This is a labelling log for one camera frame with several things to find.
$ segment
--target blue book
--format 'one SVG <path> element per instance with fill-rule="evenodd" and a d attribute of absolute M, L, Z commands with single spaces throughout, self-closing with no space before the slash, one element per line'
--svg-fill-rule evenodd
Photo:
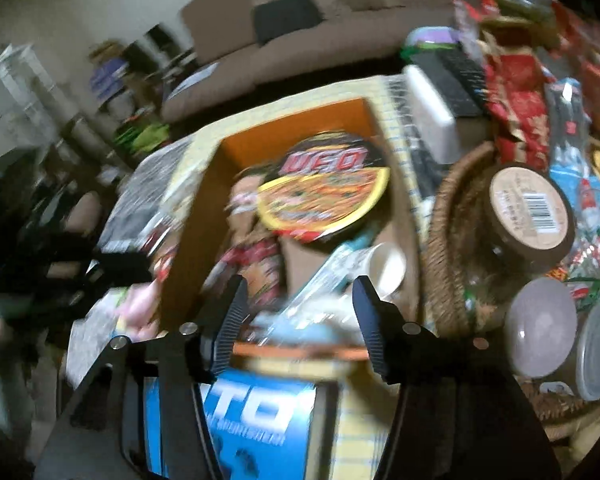
<path fill-rule="evenodd" d="M 168 476 L 161 457 L 158 383 L 146 380 L 147 455 L 153 473 Z M 225 480 L 302 480 L 316 386 L 227 370 L 200 385 L 206 421 Z"/>

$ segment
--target yellow checkered tablecloth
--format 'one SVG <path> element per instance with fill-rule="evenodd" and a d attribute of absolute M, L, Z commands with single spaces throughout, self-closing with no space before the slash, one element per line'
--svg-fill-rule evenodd
<path fill-rule="evenodd" d="M 270 104 L 209 124 L 192 135 L 192 141 L 171 177 L 165 196 L 170 196 L 187 177 L 204 171 L 220 140 L 276 118 L 348 99 L 365 98 L 400 163 L 410 190 L 412 213 L 421 243 L 427 237 L 428 218 L 421 214 L 420 194 L 411 167 L 402 125 L 382 76 L 343 81 L 289 96 Z M 340 385 L 331 479 L 373 478 L 394 416 L 397 389 L 388 387 L 370 371 L 367 362 L 334 360 L 289 361 L 250 358 L 244 367 L 257 373 L 293 376 L 307 380 L 337 380 Z"/>

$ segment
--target white paper cup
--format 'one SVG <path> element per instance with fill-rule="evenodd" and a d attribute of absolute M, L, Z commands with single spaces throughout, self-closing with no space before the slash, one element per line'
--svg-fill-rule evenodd
<path fill-rule="evenodd" d="M 407 271 L 404 254 L 397 245 L 388 242 L 355 251 L 349 258 L 349 279 L 368 276 L 381 300 L 396 291 Z"/>

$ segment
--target dark pillow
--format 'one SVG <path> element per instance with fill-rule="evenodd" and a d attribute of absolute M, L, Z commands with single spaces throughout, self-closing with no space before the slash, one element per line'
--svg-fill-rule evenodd
<path fill-rule="evenodd" d="M 253 28 L 261 45 L 321 22 L 320 10 L 312 0 L 273 0 L 253 9 Z"/>

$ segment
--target brown couch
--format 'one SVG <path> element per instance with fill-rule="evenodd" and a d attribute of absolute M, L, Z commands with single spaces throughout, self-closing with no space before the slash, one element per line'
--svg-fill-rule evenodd
<path fill-rule="evenodd" d="M 452 0 L 313 0 L 323 22 L 260 45 L 252 11 L 271 1 L 193 0 L 182 9 L 198 62 L 218 66 L 164 102 L 165 122 L 190 119 L 272 82 L 385 58 L 399 51 L 412 29 L 448 25 L 452 15 Z"/>

